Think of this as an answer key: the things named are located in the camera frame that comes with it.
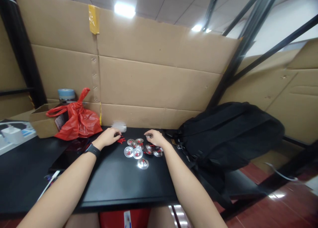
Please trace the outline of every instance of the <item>white charger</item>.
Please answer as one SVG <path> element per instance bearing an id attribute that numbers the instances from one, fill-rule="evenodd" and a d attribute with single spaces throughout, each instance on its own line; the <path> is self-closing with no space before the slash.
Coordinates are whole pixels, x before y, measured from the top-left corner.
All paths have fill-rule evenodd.
<path id="1" fill-rule="evenodd" d="M 10 143 L 20 144 L 24 141 L 21 129 L 13 127 L 10 124 L 8 124 L 8 128 L 1 130 L 1 132 Z"/>

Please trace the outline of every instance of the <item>red tile floor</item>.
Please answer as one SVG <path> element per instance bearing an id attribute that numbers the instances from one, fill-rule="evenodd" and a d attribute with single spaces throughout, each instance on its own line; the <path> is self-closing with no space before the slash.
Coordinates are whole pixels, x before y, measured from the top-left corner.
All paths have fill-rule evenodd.
<path id="1" fill-rule="evenodd" d="M 259 184 L 267 175 L 254 164 L 241 169 Z M 239 214 L 226 224 L 229 228 L 318 227 L 318 197 L 303 182 L 311 176 L 302 175 L 299 181 L 289 182 L 259 203 Z M 219 212 L 223 208 L 215 203 Z M 0 221 L 0 228 L 15 228 L 21 219 Z"/>

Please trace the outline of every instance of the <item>leg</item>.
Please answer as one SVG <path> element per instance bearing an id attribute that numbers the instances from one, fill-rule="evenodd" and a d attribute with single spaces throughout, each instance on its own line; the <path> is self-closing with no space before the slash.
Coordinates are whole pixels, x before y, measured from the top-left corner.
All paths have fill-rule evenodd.
<path id="1" fill-rule="evenodd" d="M 98 213 L 71 215 L 65 228 L 100 228 Z"/>

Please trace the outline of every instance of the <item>black metal pole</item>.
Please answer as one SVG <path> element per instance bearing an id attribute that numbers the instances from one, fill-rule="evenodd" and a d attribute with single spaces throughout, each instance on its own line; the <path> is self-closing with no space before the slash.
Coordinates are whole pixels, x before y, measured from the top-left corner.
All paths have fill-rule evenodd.
<path id="1" fill-rule="evenodd" d="M 0 14 L 13 52 L 36 108 L 47 103 L 30 40 L 16 0 L 0 0 Z"/>
<path id="2" fill-rule="evenodd" d="M 206 11 L 206 14 L 205 14 L 202 31 L 206 31 L 208 29 L 208 26 L 209 26 L 209 23 L 210 23 L 210 20 L 212 17 L 212 13 L 214 11 L 214 8 L 215 8 L 217 2 L 218 2 L 218 0 L 211 0 L 210 1 L 208 10 Z"/>
<path id="3" fill-rule="evenodd" d="M 283 167 L 278 169 L 278 172 L 283 174 L 286 177 L 297 177 L 304 171 L 305 168 L 314 163 L 315 159 L 318 158 L 318 141 L 308 146 L 304 150 L 302 150 L 299 154 L 293 157 L 288 163 L 286 163 Z M 256 204 L 267 195 L 276 191 L 280 187 L 286 185 L 289 180 L 281 177 L 277 173 L 272 174 L 267 179 L 265 179 L 258 186 L 265 191 L 264 195 L 260 195 L 254 199 L 243 199 L 238 200 L 234 203 L 233 207 L 230 209 L 226 209 L 221 213 L 222 218 L 227 221 L 231 220 L 236 215 L 240 214 L 247 208 Z"/>
<path id="4" fill-rule="evenodd" d="M 11 95 L 11 94 L 21 94 L 21 93 L 30 92 L 33 90 L 34 90 L 34 88 L 25 88 L 25 89 L 18 89 L 18 90 L 5 90 L 5 91 L 0 91 L 0 96 Z"/>
<path id="5" fill-rule="evenodd" d="M 237 73 L 235 76 L 233 76 L 231 79 L 229 79 L 227 83 L 227 87 L 232 85 L 234 82 L 236 82 L 238 79 L 240 79 L 242 76 L 244 76 L 246 73 L 254 69 L 256 66 L 261 64 L 263 61 L 265 61 L 267 58 L 274 55 L 276 52 L 278 52 L 280 49 L 287 46 L 289 43 L 294 41 L 296 38 L 307 32 L 312 27 L 316 26 L 318 24 L 318 15 L 313 17 L 311 20 L 309 20 L 307 23 L 305 23 L 303 26 L 298 28 L 296 31 L 294 31 L 292 34 L 290 34 L 288 37 L 286 37 L 284 40 L 282 40 L 280 43 L 278 43 L 276 46 L 272 47 L 270 50 L 265 52 L 262 56 L 257 58 L 254 62 L 249 64 L 247 67 L 245 67 L 243 70 L 241 70 L 239 73 Z"/>
<path id="6" fill-rule="evenodd" d="M 252 5 L 257 0 L 250 0 L 245 7 L 242 9 L 242 11 L 236 16 L 236 18 L 231 22 L 231 24 L 228 26 L 228 28 L 222 33 L 222 36 L 227 36 L 228 33 L 235 27 L 235 25 L 242 19 L 242 17 L 246 14 L 246 12 L 252 7 Z"/>
<path id="7" fill-rule="evenodd" d="M 236 52 L 234 53 L 228 68 L 222 76 L 221 81 L 207 106 L 207 109 L 216 106 L 220 102 L 221 97 L 227 89 L 226 83 L 233 77 L 233 75 L 235 75 L 251 43 L 265 22 L 274 2 L 275 0 L 257 0 L 257 3 L 253 8 L 253 11 L 247 22 L 244 37 L 240 42 Z"/>

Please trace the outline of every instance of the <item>black smartwatch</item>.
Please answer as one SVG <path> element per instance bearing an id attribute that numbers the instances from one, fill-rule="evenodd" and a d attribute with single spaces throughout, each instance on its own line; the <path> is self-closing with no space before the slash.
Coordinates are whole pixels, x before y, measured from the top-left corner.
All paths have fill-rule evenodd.
<path id="1" fill-rule="evenodd" d="M 91 152 L 91 153 L 95 154 L 95 156 L 97 158 L 100 154 L 100 150 L 97 149 L 92 143 L 90 144 L 90 146 L 86 149 L 86 151 L 84 153 L 87 153 L 87 152 Z"/>

